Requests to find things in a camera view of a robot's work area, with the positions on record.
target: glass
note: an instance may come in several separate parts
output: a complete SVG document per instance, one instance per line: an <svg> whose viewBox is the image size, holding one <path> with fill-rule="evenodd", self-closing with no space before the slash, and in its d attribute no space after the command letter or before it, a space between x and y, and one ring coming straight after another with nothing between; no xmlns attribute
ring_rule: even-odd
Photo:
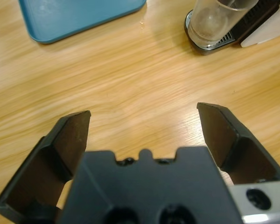
<svg viewBox="0 0 280 224"><path fill-rule="evenodd" d="M219 42L258 0L196 0L188 34L199 47Z"/></svg>

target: white object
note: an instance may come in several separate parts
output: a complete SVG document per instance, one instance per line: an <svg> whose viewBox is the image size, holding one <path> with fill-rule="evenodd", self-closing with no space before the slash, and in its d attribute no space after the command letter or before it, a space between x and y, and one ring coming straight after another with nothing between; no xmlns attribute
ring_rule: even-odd
<svg viewBox="0 0 280 224"><path fill-rule="evenodd" d="M247 47L256 43L263 43L280 36L280 8L265 21L258 29L241 42L242 47Z"/></svg>

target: screw hole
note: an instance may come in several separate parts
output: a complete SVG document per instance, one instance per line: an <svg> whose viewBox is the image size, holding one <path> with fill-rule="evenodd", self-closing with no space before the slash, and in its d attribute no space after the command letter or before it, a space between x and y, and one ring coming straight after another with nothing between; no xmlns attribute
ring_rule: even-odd
<svg viewBox="0 0 280 224"><path fill-rule="evenodd" d="M155 161L157 163L161 164L161 165L168 165L168 164L170 164L170 160L168 160L168 159L156 159Z"/></svg>
<svg viewBox="0 0 280 224"><path fill-rule="evenodd" d="M259 189L249 189L246 195L251 204L258 209L269 210L272 206L269 197Z"/></svg>
<svg viewBox="0 0 280 224"><path fill-rule="evenodd" d="M125 166L128 166L128 165L132 165L136 160L134 158L126 158L125 160L122 160L122 161L117 161L117 164L122 166L122 167L125 167Z"/></svg>
<svg viewBox="0 0 280 224"><path fill-rule="evenodd" d="M138 224L138 218L129 208L114 208L108 213L105 224Z"/></svg>
<svg viewBox="0 0 280 224"><path fill-rule="evenodd" d="M170 205L166 207L160 218L160 224L195 224L192 214L183 206Z"/></svg>

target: wood grain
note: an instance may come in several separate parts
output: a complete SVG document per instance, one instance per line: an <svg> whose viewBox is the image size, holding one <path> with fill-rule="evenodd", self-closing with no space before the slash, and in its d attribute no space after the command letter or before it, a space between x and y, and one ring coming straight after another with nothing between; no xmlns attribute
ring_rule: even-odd
<svg viewBox="0 0 280 224"><path fill-rule="evenodd" d="M122 159L204 145L196 104L224 105L280 164L280 37L198 55L183 30L194 3L147 0L137 13L40 45L17 1L0 0L0 192L59 117L88 109L87 150Z"/></svg>

